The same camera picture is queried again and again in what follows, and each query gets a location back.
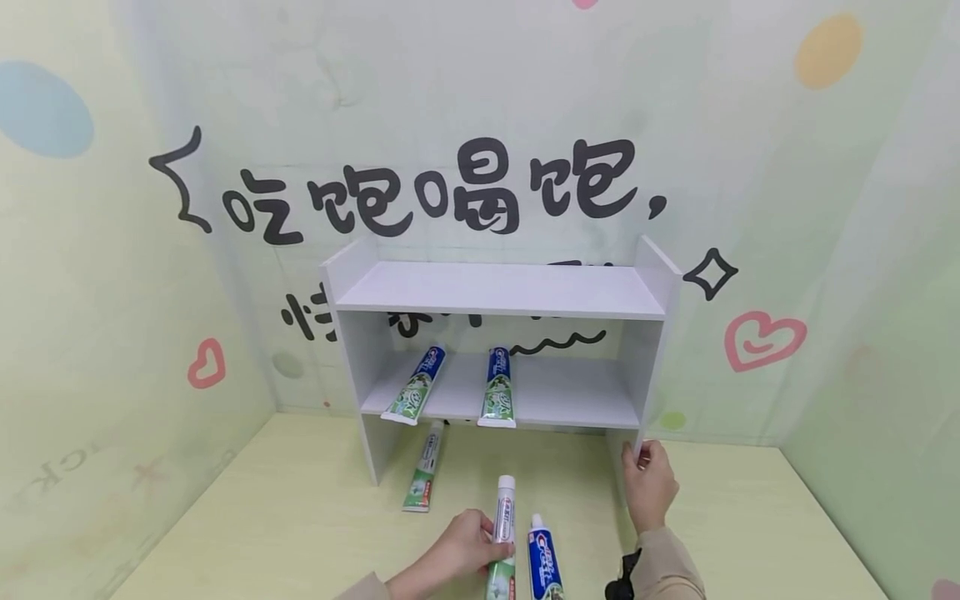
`blue circle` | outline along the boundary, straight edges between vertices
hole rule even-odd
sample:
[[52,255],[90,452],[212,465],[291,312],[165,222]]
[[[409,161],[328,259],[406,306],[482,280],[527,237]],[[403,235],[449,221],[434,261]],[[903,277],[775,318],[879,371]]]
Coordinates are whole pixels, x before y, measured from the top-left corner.
[[93,141],[93,119],[70,84],[24,60],[0,62],[0,132],[50,158],[79,156]]

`wall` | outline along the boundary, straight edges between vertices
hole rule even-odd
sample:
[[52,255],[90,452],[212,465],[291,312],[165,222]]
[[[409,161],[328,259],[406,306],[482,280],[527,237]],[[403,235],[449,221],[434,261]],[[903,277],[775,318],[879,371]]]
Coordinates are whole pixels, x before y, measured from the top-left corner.
[[784,392],[814,394],[784,454],[892,600],[960,598],[958,9],[825,272],[834,342]]
[[[179,0],[135,7],[132,45],[176,99],[167,149],[203,132],[192,211],[240,265],[284,410],[353,410],[316,265],[358,235],[394,258],[629,264],[646,233],[687,273],[654,434],[777,444],[811,396],[785,394],[791,364],[828,375],[823,273],[946,6]],[[461,168],[483,148],[490,177]],[[399,345],[521,354],[619,336],[391,321]]]
[[3,600],[107,598],[274,408],[106,3],[71,6],[0,19]]

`blue toothpaste label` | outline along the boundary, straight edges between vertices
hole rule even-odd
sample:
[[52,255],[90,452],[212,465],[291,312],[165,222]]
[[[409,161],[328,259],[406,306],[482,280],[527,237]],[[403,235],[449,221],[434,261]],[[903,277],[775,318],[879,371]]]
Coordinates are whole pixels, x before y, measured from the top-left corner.
[[493,381],[498,375],[504,375],[510,379],[510,352],[506,348],[494,348],[490,351],[487,381]]
[[564,600],[560,566],[553,549],[553,537],[545,529],[535,529],[527,537],[530,554],[530,588],[534,600]]
[[443,348],[431,346],[417,365],[417,370],[410,376],[416,377],[423,372],[430,375],[430,381],[433,381],[437,378],[437,372],[440,370],[440,365],[444,363],[444,358],[446,358],[446,352]]

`toothpaste tube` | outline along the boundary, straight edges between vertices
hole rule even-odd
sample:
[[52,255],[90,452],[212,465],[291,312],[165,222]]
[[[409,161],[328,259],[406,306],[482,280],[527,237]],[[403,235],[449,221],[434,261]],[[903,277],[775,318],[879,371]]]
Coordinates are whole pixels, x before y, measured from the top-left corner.
[[410,484],[410,491],[403,500],[403,510],[410,513],[430,512],[430,493],[433,491],[433,473],[437,470],[437,461],[440,460],[440,438],[444,433],[444,422],[433,421],[430,433],[423,443],[423,452],[417,461],[414,470],[414,481]]
[[560,581],[557,551],[553,536],[543,525],[540,515],[534,515],[527,535],[530,556],[530,594],[534,600],[564,600],[564,585]]
[[417,370],[410,376],[410,380],[400,390],[396,400],[390,405],[390,408],[380,414],[381,419],[395,420],[398,423],[416,425],[420,411],[426,404],[426,397],[430,395],[433,389],[433,382],[437,379],[437,373],[444,364],[446,352],[439,346],[431,346],[423,355]]
[[510,382],[510,352],[506,348],[491,348],[487,363],[487,391],[478,425],[484,427],[516,428],[514,419],[514,390]]
[[[514,541],[514,496],[516,481],[510,475],[500,475],[496,491],[496,522],[493,524],[493,542]],[[515,600],[516,557],[490,565],[487,576],[487,600]]]

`shelf board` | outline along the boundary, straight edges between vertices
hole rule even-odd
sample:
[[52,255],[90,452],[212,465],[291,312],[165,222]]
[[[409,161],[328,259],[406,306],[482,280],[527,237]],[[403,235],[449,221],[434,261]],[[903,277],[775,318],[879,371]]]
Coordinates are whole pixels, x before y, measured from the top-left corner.
[[[397,352],[361,405],[382,413],[413,373],[422,352]],[[420,415],[425,419],[477,420],[486,387],[486,354],[448,354]],[[637,429],[633,404],[610,360],[514,356],[517,426],[560,425]]]
[[377,261],[337,310],[662,321],[633,267]]

